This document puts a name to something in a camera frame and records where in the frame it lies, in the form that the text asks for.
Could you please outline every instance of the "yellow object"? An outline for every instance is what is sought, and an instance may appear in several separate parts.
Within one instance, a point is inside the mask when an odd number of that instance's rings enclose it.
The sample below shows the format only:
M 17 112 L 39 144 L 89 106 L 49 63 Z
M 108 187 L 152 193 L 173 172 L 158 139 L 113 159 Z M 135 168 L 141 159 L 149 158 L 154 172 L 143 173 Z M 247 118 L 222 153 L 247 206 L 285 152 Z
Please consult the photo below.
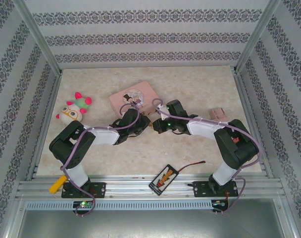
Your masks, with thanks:
M 58 189 L 67 181 L 65 175 L 61 176 L 49 189 L 52 194 L 57 193 Z

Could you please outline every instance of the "stuffed toy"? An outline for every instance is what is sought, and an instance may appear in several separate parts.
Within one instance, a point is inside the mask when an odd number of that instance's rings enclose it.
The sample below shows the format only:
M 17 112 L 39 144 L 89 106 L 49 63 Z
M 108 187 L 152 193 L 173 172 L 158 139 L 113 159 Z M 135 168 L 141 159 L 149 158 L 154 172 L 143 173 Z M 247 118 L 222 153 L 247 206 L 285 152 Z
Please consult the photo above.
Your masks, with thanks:
M 56 115 L 56 118 L 60 119 L 66 125 L 69 125 L 73 120 L 80 122 L 82 120 L 82 114 L 87 112 L 88 107 L 92 103 L 90 97 L 84 98 L 79 92 L 75 93 L 75 98 L 76 100 L 74 102 L 67 101 L 67 106 Z

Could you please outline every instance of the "patterned wallpaper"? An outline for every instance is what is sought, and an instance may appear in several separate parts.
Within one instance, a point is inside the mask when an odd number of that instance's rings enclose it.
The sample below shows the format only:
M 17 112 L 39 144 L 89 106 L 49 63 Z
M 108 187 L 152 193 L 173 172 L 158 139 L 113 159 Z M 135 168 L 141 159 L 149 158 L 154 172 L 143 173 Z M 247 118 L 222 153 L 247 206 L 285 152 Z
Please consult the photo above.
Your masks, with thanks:
M 60 67 L 78 68 L 235 66 L 268 0 L 26 3 Z
M 279 4 L 241 76 L 301 233 L 301 1 Z
M 0 234 L 24 180 L 55 75 L 11 0 L 0 0 Z

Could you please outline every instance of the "purple cable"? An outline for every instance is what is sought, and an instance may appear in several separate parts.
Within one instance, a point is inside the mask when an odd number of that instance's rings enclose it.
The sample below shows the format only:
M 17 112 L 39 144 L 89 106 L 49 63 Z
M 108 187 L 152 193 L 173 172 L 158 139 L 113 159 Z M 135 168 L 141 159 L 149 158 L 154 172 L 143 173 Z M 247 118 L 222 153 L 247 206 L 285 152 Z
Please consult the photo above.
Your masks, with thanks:
M 225 124 L 225 123 L 221 123 L 221 122 L 216 122 L 216 121 L 213 121 L 213 120 L 196 119 L 196 118 L 193 118 L 193 119 L 192 119 L 192 118 L 183 118 L 183 117 L 172 116 L 172 115 L 170 115 L 170 114 L 168 114 L 168 113 L 165 113 L 165 112 L 162 112 L 161 110 L 159 110 L 159 109 L 157 108 L 157 106 L 155 105 L 155 103 L 154 103 L 154 101 L 156 101 L 156 100 L 159 100 L 160 103 L 161 103 L 162 105 L 163 105 L 163 101 L 162 101 L 160 98 L 155 98 L 155 99 L 153 99 L 153 101 L 151 102 L 151 103 L 152 103 L 152 106 L 153 106 L 153 107 L 156 109 L 156 111 L 158 111 L 160 114 L 163 114 L 163 115 L 165 115 L 165 116 L 168 116 L 168 117 L 170 117 L 170 118 L 175 118 L 175 119 L 193 120 L 193 121 L 204 121 L 204 122 L 209 123 L 209 124 L 213 124 L 213 125 L 221 125 L 221 126 L 224 126 L 224 127 L 228 127 L 228 128 L 230 128 L 230 129 L 232 129 L 232 130 L 236 130 L 236 131 L 242 133 L 243 135 L 247 136 L 249 139 L 251 139 L 251 140 L 255 143 L 255 145 L 256 145 L 257 148 L 258 148 L 258 157 L 257 157 L 257 159 L 256 159 L 255 161 L 249 163 L 248 165 L 244 165 L 244 166 L 240 167 L 240 168 L 233 174 L 233 176 L 232 176 L 233 179 L 235 178 L 235 176 L 236 176 L 243 168 L 247 168 L 247 167 L 249 167 L 249 166 L 252 166 L 252 165 L 254 165 L 254 164 L 256 164 L 256 163 L 258 163 L 258 162 L 260 161 L 260 158 L 261 158 L 261 156 L 262 156 L 260 144 L 258 143 L 258 141 L 257 141 L 254 137 L 252 137 L 252 136 L 251 136 L 250 134 L 248 134 L 247 132 L 245 132 L 245 131 L 243 131 L 243 130 L 241 130 L 241 129 L 239 129 L 239 128 L 236 128 L 236 127 L 234 127 L 234 126 L 231 126 L 231 125 L 228 125 L 228 124 Z M 242 187 L 242 189 L 241 189 L 239 195 L 238 195 L 237 198 L 234 200 L 234 202 L 232 203 L 232 205 L 227 209 L 227 211 L 229 211 L 229 210 L 237 203 L 237 201 L 239 200 L 239 198 L 240 198 L 240 196 L 242 195 L 243 190 L 244 190 L 244 188 L 245 188 L 245 184 L 246 184 L 245 178 L 243 178 L 243 177 L 237 177 L 237 179 L 242 179 L 242 180 L 244 181 L 244 184 L 243 184 L 243 187 Z
M 94 129 L 122 130 L 122 129 L 127 129 L 127 128 L 131 127 L 132 125 L 134 125 L 134 124 L 137 122 L 137 120 L 138 120 L 139 117 L 140 117 L 140 110 L 139 110 L 139 108 L 138 108 L 137 106 L 135 106 L 134 104 L 131 104 L 131 103 L 126 103 L 126 104 L 124 104 L 124 105 L 120 108 L 120 114 L 122 115 L 122 109 L 123 109 L 123 107 L 125 107 L 125 106 L 127 106 L 127 105 L 131 105 L 131 106 L 133 106 L 133 107 L 137 110 L 137 116 L 136 116 L 135 120 L 134 120 L 131 124 L 129 124 L 129 125 L 127 125 L 127 126 L 123 126 L 123 127 L 117 127 L 117 128 L 95 126 L 95 127 L 90 127 L 90 128 L 88 128 L 88 129 L 85 129 L 85 130 L 81 133 L 81 135 L 79 136 L 79 138 L 78 138 L 78 140 L 77 140 L 77 142 L 76 142 L 76 144 L 75 144 L 75 146 L 74 146 L 74 148 L 73 148 L 71 154 L 69 155 L 69 157 L 68 157 L 66 163 L 65 163 L 63 166 L 60 167 L 60 170 L 63 171 L 63 173 L 64 173 L 64 174 L 66 175 L 66 177 L 68 178 L 69 182 L 70 182 L 76 189 L 78 189 L 79 191 L 83 192 L 84 194 L 86 194 L 86 195 L 88 195 L 90 198 L 92 198 L 93 205 L 92 205 L 91 209 L 90 209 L 87 213 L 80 215 L 81 217 L 87 216 L 87 215 L 89 215 L 90 213 L 92 213 L 92 211 L 94 210 L 94 208 L 95 208 L 95 206 L 96 206 L 96 199 L 95 199 L 95 197 L 94 197 L 93 195 L 91 195 L 90 193 L 88 193 L 88 192 L 82 190 L 79 186 L 77 186 L 77 185 L 74 183 L 74 181 L 72 181 L 72 180 L 70 179 L 70 177 L 69 177 L 68 174 L 67 174 L 66 167 L 67 167 L 68 164 L 70 163 L 70 161 L 71 161 L 72 157 L 74 156 L 74 154 L 75 154 L 75 152 L 76 152 L 76 149 L 77 149 L 77 147 L 78 147 L 78 145 L 79 145 L 79 143 L 80 143 L 80 140 L 82 139 L 82 137 L 84 136 L 84 134 L 85 134 L 86 132 L 88 132 L 88 131 L 90 131 L 90 130 L 94 130 Z M 79 214 L 77 213 L 79 207 L 80 207 L 80 206 L 78 206 L 78 207 L 76 208 L 76 211 L 75 211 L 76 216 L 79 216 Z

